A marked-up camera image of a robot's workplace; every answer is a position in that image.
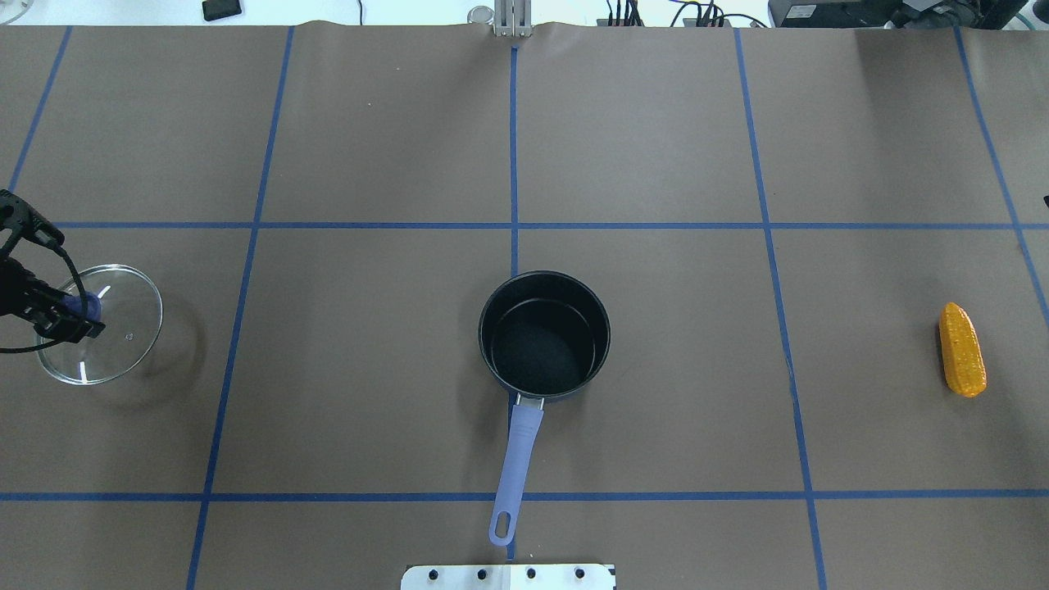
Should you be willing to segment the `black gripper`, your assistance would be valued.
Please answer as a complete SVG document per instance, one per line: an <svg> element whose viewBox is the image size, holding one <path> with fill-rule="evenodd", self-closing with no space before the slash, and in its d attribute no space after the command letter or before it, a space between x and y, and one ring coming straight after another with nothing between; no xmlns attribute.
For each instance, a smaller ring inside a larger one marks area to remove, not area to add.
<svg viewBox="0 0 1049 590"><path fill-rule="evenodd" d="M59 252L65 243L62 231L7 189L1 191L1 224L4 316L25 319L36 325L38 336L59 343L79 343L83 338L100 336L106 325L102 322L101 299L94 292L86 291L82 297L50 288L10 257L23 240Z"/></svg>

